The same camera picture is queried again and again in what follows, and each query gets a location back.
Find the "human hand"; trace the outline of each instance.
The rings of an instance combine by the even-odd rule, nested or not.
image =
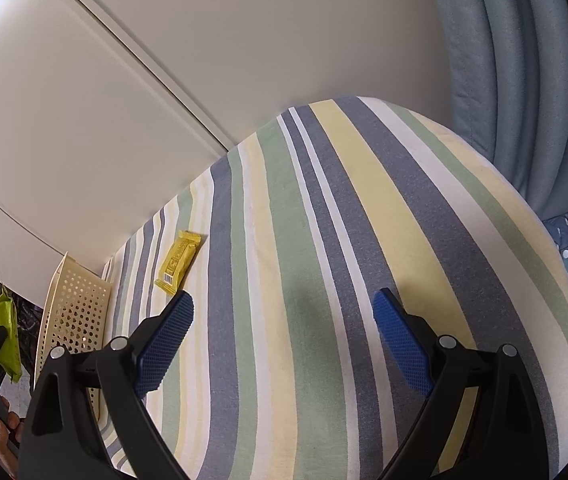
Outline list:
[[[6,409],[10,409],[10,403],[1,397],[1,402],[3,402]],[[17,442],[21,443],[21,434],[24,430],[23,423],[19,420],[19,416],[15,412],[8,413],[8,426],[11,430],[15,431],[15,439]],[[0,421],[0,458],[6,469],[10,472],[13,478],[17,478],[17,457],[13,455],[11,450],[8,449],[8,428],[6,425]]]

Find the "blue gripper pad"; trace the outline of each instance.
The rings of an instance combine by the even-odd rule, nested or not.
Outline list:
[[[433,389],[429,357],[397,312],[392,300],[381,290],[373,298],[373,317],[406,382],[428,397]]]
[[[167,306],[171,307],[171,313],[164,318],[153,339],[137,358],[137,378],[132,387],[139,399],[160,387],[193,322],[193,299],[189,293],[182,292],[177,304]]]

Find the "beige plastic basket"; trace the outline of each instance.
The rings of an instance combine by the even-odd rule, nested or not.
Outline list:
[[[48,289],[37,342],[35,381],[51,349],[90,352],[102,348],[104,322],[111,285],[68,254],[57,267]],[[99,390],[89,389],[95,417],[99,420]]]

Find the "bed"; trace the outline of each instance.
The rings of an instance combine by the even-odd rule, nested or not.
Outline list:
[[[568,275],[535,213],[445,127],[372,98],[287,110],[109,261],[104,341],[167,304],[153,282],[179,230],[205,240],[183,283],[195,320],[144,402],[193,480],[377,478],[423,401],[373,320],[384,286],[469,348],[515,345],[552,474],[568,461]],[[439,470],[473,400],[468,389]]]

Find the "yellow snack bar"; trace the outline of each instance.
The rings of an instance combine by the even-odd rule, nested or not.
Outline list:
[[[180,231],[177,240],[168,251],[164,263],[161,264],[160,273],[155,280],[155,285],[167,294],[177,294],[177,289],[184,279],[186,271],[195,257],[195,253],[201,244],[202,237],[188,231]]]

